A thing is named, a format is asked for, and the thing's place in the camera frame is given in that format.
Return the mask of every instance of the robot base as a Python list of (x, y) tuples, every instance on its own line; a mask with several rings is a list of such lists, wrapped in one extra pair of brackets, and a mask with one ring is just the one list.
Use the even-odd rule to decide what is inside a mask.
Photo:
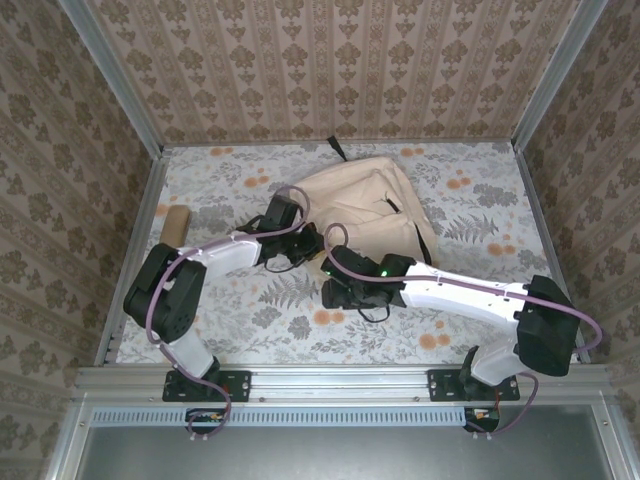
[[(248, 402), (251, 392), (251, 372), (247, 370), (222, 370), (216, 372), (216, 385), (222, 387), (231, 397), (232, 402)], [(165, 402), (224, 402), (222, 395), (205, 385), (192, 382), (180, 372), (172, 370), (167, 373), (164, 382), (162, 400)]]
[(461, 371), (460, 368), (451, 368), (428, 372), (429, 397), (432, 402), (494, 402), (496, 390), (501, 402), (520, 400), (515, 376), (505, 378), (502, 383), (492, 387), (473, 378), (467, 380), (466, 384), (463, 383), (460, 380)]

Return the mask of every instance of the black cable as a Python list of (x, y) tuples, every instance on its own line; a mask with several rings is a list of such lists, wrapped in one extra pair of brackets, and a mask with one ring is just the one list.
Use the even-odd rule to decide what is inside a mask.
[(383, 319), (381, 319), (381, 320), (373, 320), (372, 318), (367, 317), (367, 316), (362, 312), (362, 310), (361, 310), (360, 308), (358, 309), (358, 313), (360, 314), (360, 316), (361, 316), (362, 318), (364, 318), (364, 320), (365, 320), (366, 322), (369, 322), (369, 323), (382, 323), (382, 322), (384, 322), (384, 321), (388, 320), (388, 319), (389, 319), (389, 316), (391, 315), (391, 309), (389, 308), (389, 305), (387, 305), (387, 306), (385, 307), (385, 310), (387, 311), (387, 316), (386, 316), (386, 317), (384, 317), (384, 318), (383, 318)]
[(269, 268), (269, 266), (267, 265), (269, 263), (269, 259), (265, 260), (264, 262), (264, 269), (269, 272), (269, 273), (287, 273), (290, 272), (291, 270), (293, 270), (294, 268), (298, 268), (300, 265), (302, 265), (302, 263), (304, 262), (304, 258), (302, 260), (300, 260), (299, 262), (296, 263), (292, 263), (291, 266), (285, 268), (284, 270), (271, 270)]

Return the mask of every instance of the beige cloth bag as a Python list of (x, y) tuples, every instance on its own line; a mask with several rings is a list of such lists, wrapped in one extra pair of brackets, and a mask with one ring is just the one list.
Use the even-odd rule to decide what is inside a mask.
[[(316, 224), (319, 233), (324, 235), (334, 222), (342, 223), (349, 234), (349, 248), (375, 262), (380, 262), (387, 253), (425, 261), (417, 228), (431, 260), (435, 261), (433, 228), (409, 179), (390, 158), (341, 163), (296, 186), (309, 195), (308, 221)], [(291, 191), (290, 195), (305, 205), (300, 193)], [(342, 231), (332, 230), (329, 244), (335, 246), (343, 242)]]

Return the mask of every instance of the black strap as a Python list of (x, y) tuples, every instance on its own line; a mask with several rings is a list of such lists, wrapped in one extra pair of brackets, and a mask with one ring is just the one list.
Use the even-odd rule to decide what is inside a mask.
[(415, 223), (413, 225), (416, 227), (416, 233), (418, 234), (418, 244), (420, 245), (420, 251), (422, 252), (424, 261), (426, 262), (427, 265), (431, 265), (431, 255), (429, 254), (429, 249), (427, 248), (427, 244), (424, 243), (424, 239), (422, 238), (422, 235), (420, 235), (420, 230), (418, 229), (418, 226)]
[[(387, 198), (387, 203), (391, 206), (391, 208), (393, 208), (394, 212), (396, 213), (400, 212), (400, 209), (398, 208), (398, 206), (388, 198)], [(422, 235), (420, 235), (420, 230), (418, 229), (418, 225), (414, 223), (413, 226), (416, 227), (416, 234), (418, 235), (418, 245), (420, 246), (420, 251), (422, 252), (424, 261), (427, 263), (427, 265), (431, 265), (431, 255), (429, 254), (429, 249), (427, 248), (427, 244), (424, 243), (424, 239), (422, 238)]]
[(338, 153), (338, 155), (340, 155), (342, 159), (346, 162), (347, 156), (344, 154), (344, 150), (342, 150), (342, 147), (338, 143), (338, 139), (335, 137), (335, 135), (331, 135), (329, 138), (327, 138), (327, 142), (329, 142), (329, 145), (331, 145), (331, 148), (333, 148)]

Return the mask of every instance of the patterned wallpaper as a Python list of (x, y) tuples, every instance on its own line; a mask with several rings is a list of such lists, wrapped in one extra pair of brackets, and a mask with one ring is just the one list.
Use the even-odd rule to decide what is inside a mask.
[(640, 2), (610, 1), (527, 146), (576, 304), (640, 439)]
[(149, 159), (55, 0), (0, 2), (0, 478), (52, 451)]
[(511, 136), (578, 0), (90, 0), (167, 144)]

